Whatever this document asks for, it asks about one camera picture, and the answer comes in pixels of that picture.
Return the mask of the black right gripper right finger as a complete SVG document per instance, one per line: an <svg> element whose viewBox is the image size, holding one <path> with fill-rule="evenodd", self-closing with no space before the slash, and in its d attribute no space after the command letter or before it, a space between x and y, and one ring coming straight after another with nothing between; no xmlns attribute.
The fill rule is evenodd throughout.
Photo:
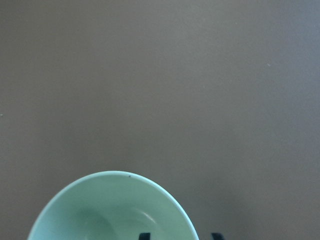
<svg viewBox="0 0 320 240"><path fill-rule="evenodd" d="M212 232L211 236L213 240L225 240L224 236L219 232Z"/></svg>

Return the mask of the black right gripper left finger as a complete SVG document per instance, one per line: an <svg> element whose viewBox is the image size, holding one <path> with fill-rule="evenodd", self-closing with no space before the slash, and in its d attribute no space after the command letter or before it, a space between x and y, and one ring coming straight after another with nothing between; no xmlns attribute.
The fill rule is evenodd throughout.
<svg viewBox="0 0 320 240"><path fill-rule="evenodd" d="M139 234L138 240L150 240L151 233L150 232L142 232Z"/></svg>

